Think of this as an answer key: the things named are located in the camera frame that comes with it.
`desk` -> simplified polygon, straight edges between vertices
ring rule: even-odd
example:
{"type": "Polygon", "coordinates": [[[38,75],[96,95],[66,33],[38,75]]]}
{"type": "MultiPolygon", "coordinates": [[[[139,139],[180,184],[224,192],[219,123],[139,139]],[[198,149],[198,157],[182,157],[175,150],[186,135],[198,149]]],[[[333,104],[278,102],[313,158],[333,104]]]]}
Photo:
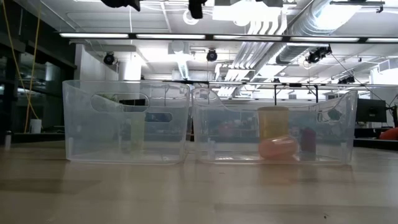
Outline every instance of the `desk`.
{"type": "Polygon", "coordinates": [[[378,138],[380,134],[390,128],[356,128],[355,138],[378,138]]]}
{"type": "Polygon", "coordinates": [[[0,223],[397,223],[398,154],[352,166],[172,166],[65,160],[63,142],[0,153],[0,223]]]}

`small bottle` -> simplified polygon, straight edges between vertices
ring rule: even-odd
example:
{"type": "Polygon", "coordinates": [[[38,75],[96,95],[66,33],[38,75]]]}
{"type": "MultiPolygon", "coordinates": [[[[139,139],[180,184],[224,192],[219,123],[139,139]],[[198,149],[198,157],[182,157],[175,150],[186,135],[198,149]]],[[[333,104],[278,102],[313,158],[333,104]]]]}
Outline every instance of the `small bottle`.
{"type": "Polygon", "coordinates": [[[11,136],[12,136],[12,132],[6,131],[6,139],[4,141],[4,150],[6,152],[11,150],[11,136]]]}

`yellow cup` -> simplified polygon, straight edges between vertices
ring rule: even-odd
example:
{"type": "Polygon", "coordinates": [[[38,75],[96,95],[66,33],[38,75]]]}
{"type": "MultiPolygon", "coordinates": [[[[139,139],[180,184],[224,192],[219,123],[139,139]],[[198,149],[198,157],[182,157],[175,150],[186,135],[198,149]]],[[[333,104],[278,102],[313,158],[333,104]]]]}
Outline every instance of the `yellow cup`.
{"type": "Polygon", "coordinates": [[[268,106],[257,109],[260,139],[273,139],[289,135],[289,109],[284,106],[268,106]]]}

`yellow cable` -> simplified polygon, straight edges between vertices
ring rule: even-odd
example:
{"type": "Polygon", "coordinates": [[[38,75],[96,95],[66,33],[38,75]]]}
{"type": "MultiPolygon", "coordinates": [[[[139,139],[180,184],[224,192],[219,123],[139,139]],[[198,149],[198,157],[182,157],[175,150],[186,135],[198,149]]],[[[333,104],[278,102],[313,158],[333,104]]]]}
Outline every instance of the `yellow cable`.
{"type": "MultiPolygon", "coordinates": [[[[37,28],[36,28],[36,37],[35,37],[35,48],[34,48],[34,53],[33,53],[33,65],[32,65],[32,75],[30,76],[30,85],[29,85],[29,95],[27,96],[28,99],[27,101],[30,102],[30,99],[32,98],[32,84],[33,84],[33,76],[35,73],[35,61],[36,61],[36,52],[37,52],[37,39],[39,38],[39,28],[40,28],[40,16],[42,12],[42,4],[39,1],[39,15],[37,16],[37,28]]],[[[25,130],[24,133],[26,133],[27,129],[27,123],[29,120],[29,107],[26,108],[26,120],[25,120],[25,130]]]]}
{"type": "MultiPolygon", "coordinates": [[[[2,2],[2,9],[3,9],[3,11],[4,11],[4,18],[5,18],[5,20],[6,20],[7,33],[8,33],[8,39],[10,40],[12,57],[13,57],[13,59],[14,59],[15,66],[16,66],[16,68],[17,68],[17,73],[18,73],[19,80],[21,81],[22,88],[24,89],[24,92],[25,92],[25,94],[26,94],[26,97],[28,97],[28,96],[27,96],[26,89],[25,89],[25,86],[24,86],[24,82],[22,81],[21,73],[20,73],[20,71],[19,71],[18,62],[17,62],[17,57],[16,57],[15,52],[14,52],[14,44],[12,43],[10,27],[9,27],[8,18],[7,18],[6,1],[3,1],[3,2],[2,2]]],[[[30,107],[30,108],[32,109],[32,112],[33,112],[34,116],[38,119],[39,117],[36,115],[35,110],[33,109],[32,103],[30,102],[30,99],[29,99],[29,98],[28,98],[28,107],[30,107]]]]}

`metal frame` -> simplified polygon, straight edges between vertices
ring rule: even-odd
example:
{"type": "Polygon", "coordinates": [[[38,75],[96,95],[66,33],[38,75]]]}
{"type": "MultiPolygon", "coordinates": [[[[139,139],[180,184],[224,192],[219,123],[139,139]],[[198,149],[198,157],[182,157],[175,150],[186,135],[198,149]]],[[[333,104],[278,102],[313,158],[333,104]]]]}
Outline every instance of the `metal frame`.
{"type": "Polygon", "coordinates": [[[305,86],[307,89],[309,89],[312,94],[315,95],[315,102],[319,102],[319,94],[318,90],[320,86],[326,86],[326,87],[358,87],[358,88],[398,88],[398,85],[367,85],[367,84],[326,84],[326,83],[259,83],[259,82],[213,82],[213,81],[200,81],[200,80],[163,80],[163,81],[150,81],[146,80],[149,82],[177,82],[177,83],[183,83],[183,84],[189,84],[193,85],[195,83],[199,84],[206,84],[207,88],[210,87],[210,85],[226,85],[226,86],[231,86],[231,85],[260,85],[260,86],[268,86],[270,87],[269,89],[274,89],[274,103],[277,105],[277,95],[279,91],[284,89],[285,87],[291,87],[291,88],[301,88],[305,86]],[[313,92],[310,87],[313,86],[315,88],[315,92],[313,92]]]}
{"type": "Polygon", "coordinates": [[[309,43],[309,44],[398,44],[398,37],[377,36],[297,36],[297,35],[233,35],[233,34],[171,34],[171,33],[109,33],[109,32],[60,32],[63,34],[125,34],[126,37],[68,37],[69,39],[99,39],[99,40],[196,40],[196,41],[231,41],[231,42],[281,42],[281,43],[309,43]]]}

